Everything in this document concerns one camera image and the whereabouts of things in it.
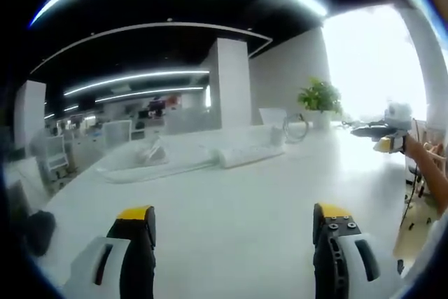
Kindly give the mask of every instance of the black ceiling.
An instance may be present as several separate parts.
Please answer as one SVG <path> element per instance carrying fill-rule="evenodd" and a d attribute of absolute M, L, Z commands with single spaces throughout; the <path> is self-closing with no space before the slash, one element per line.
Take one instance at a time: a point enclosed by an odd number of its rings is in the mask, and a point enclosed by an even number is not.
<path fill-rule="evenodd" d="M 24 19 L 14 22 L 25 28 L 46 0 L 26 0 Z M 48 99 L 59 101 L 62 92 L 73 85 L 114 74 L 148 69 L 193 67 L 207 56 L 216 37 L 248 42 L 249 52 L 265 41 L 240 33 L 199 27 L 157 27 L 110 34 L 82 43 L 45 63 L 44 59 L 63 47 L 91 36 L 130 25 L 150 22 L 199 22 L 247 30 L 273 38 L 271 46 L 297 36 L 320 20 L 306 8 L 287 0 L 274 11 L 260 15 L 245 11 L 260 0 L 63 0 L 43 14 L 29 29 L 22 29 L 12 68 L 16 83 L 30 78 L 47 83 Z M 266 8 L 271 8 L 265 0 Z M 323 0 L 330 14 L 368 2 L 384 0 Z M 173 81 L 181 85 L 186 80 Z M 145 82 L 146 88 L 159 83 Z"/>

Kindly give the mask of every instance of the person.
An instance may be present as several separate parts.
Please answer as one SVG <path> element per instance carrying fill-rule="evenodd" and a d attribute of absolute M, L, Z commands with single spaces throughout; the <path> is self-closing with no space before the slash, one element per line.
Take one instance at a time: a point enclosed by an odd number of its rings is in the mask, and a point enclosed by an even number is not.
<path fill-rule="evenodd" d="M 438 144 L 429 151 L 441 154 L 443 150 L 443 145 Z M 448 179 L 445 172 L 442 172 L 434 162 L 428 150 L 410 135 L 405 137 L 405 155 L 415 161 L 425 178 L 426 185 L 435 199 L 437 214 L 440 219 L 433 223 L 428 238 L 413 266 L 403 273 L 405 286 L 393 298 L 420 298 L 418 293 L 423 294 L 422 292 L 425 293 L 426 298 L 438 298 L 438 296 L 428 295 L 428 291 L 431 291 L 431 289 L 434 291 L 436 288 L 436 286 L 429 286 L 428 284 L 440 278 L 440 272 L 434 270 L 441 270 L 446 262 L 447 249 L 444 245 L 448 238 Z M 414 295 L 406 296 L 407 292 L 413 292 Z"/>

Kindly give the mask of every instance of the white cloth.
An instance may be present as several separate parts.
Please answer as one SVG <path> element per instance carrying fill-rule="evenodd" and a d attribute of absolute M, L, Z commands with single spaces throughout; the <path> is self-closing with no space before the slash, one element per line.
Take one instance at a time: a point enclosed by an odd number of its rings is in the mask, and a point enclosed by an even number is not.
<path fill-rule="evenodd" d="M 433 257 L 435 248 L 439 244 L 440 239 L 443 236 L 444 231 L 448 226 L 448 209 L 445 210 L 439 221 L 433 223 L 433 226 L 429 230 L 428 239 L 426 240 L 420 254 L 417 256 L 413 266 L 409 269 L 403 277 L 405 286 L 400 289 L 392 298 L 401 298 L 412 287 L 419 275 L 426 269 L 429 261 Z"/>

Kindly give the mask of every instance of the white desk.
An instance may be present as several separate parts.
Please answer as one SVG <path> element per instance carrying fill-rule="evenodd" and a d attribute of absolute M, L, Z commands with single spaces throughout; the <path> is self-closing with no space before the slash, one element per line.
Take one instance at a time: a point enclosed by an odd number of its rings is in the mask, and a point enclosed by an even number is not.
<path fill-rule="evenodd" d="M 163 138 L 226 147 L 268 137 L 268 127 L 251 127 Z M 285 155 L 256 164 L 126 185 L 105 183 L 94 171 L 100 160 L 46 207 L 57 229 L 38 263 L 62 285 L 71 261 L 94 237 L 107 234 L 120 211 L 152 204 L 155 298 L 313 298 L 314 203 L 347 208 L 362 231 L 393 250 L 405 157 L 372 146 L 345 130 L 311 132 L 304 142 L 288 145 Z"/>

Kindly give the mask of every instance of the floor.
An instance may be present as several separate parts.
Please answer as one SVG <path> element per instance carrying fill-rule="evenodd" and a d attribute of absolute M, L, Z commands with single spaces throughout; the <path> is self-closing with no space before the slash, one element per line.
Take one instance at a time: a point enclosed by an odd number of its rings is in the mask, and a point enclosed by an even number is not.
<path fill-rule="evenodd" d="M 408 197 L 412 192 L 412 187 L 407 186 Z M 403 259 L 405 269 L 412 266 L 415 258 L 423 247 L 428 236 L 432 222 L 436 219 L 436 208 L 431 196 L 423 196 L 422 200 L 417 200 L 414 195 L 411 207 L 403 221 L 398 234 L 397 243 L 394 249 L 394 256 Z"/>

